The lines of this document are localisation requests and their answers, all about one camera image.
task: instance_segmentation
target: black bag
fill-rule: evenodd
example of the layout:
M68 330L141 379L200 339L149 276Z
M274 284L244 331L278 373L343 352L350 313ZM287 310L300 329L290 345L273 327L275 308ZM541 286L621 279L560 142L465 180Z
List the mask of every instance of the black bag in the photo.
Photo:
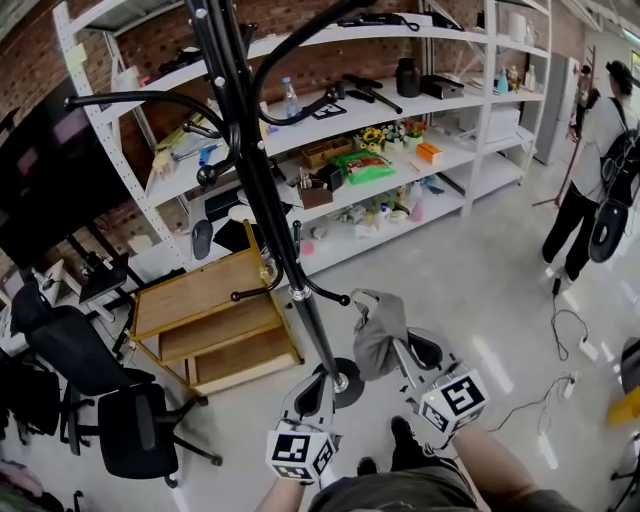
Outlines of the black bag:
M618 248L639 186L634 180L640 175L640 122L630 130L622 105L615 98L611 101L620 114L624 132L601 159L600 175L606 196L596 213L589 243L589 257L596 263L607 261Z

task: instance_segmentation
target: office chair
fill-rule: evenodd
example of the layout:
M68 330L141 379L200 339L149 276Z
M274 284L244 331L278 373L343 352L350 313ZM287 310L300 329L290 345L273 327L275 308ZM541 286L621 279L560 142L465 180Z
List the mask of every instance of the office chair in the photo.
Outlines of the office chair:
M23 445L28 434L53 436L61 411L58 376L40 364L26 364L0 349L0 430L13 413Z
M123 368L111 355L81 311L72 306L51 308L35 283L26 284L13 302L14 325L40 357L68 381L65 401L71 407L84 396L98 401L98 425L80 425L78 409L63 418L61 439L72 453L80 454L84 437L98 436L107 471L132 479L165 477L178 469L175 445L219 466L222 458L207 453L173 434L191 408L207 405L206 397L193 397L176 411L167 411L164 390L155 377L141 370ZM64 436L65 424L68 437Z
M622 380L622 389L626 393L630 393L637 386L640 386L640 338L629 338L622 348L622 357L620 358L620 379ZM634 441L640 440L640 434L636 434ZM629 485L626 487L618 502L607 509L607 512L617 511L625 501L632 496L640 484L640 460L636 460L635 469L629 473L620 474L617 471L611 475L611 481L630 478Z

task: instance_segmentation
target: refrigerator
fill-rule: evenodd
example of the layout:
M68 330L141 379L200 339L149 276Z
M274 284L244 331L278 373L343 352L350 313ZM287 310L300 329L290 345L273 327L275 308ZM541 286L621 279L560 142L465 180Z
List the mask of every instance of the refrigerator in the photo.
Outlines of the refrigerator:
M538 84L544 83L546 59L532 55L530 64L535 66ZM553 165L560 160L564 148L578 89L579 75L575 73L576 69L580 69L577 60L557 53L552 54L547 101L542 113L534 157L545 165ZM521 124L531 132L534 131L539 108L540 102L527 101L522 110Z

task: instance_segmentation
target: wooden shelf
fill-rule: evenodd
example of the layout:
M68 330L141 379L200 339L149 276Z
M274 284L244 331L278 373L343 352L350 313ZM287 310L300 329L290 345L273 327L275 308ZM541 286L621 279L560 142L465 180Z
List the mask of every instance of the wooden shelf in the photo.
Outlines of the wooden shelf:
M246 378L245 372L256 369L281 356L290 356L291 362L295 363L292 352L293 347L284 326L252 338L246 338L240 343L196 357L197 383L195 386L221 381L229 377L237 378L238 382L245 382L249 380ZM256 376L264 375L259 371L256 373L258 374ZM229 386L221 383L219 389L223 387Z
M260 288L258 256L250 249L144 290L138 296L133 339L143 340L243 302L234 291Z
M159 352L167 365L239 343L282 325L268 296L239 303L160 334Z

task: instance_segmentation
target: black shoe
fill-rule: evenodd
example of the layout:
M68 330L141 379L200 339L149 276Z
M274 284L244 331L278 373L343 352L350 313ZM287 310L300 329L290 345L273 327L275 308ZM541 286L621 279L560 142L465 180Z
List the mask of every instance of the black shoe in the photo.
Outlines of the black shoe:
M413 438L413 430L411 425L402 416L394 416L391 420L391 433L398 440L398 437Z
M378 472L378 466L376 461L371 457L363 457L358 463L358 469L356 473L358 476L375 475Z

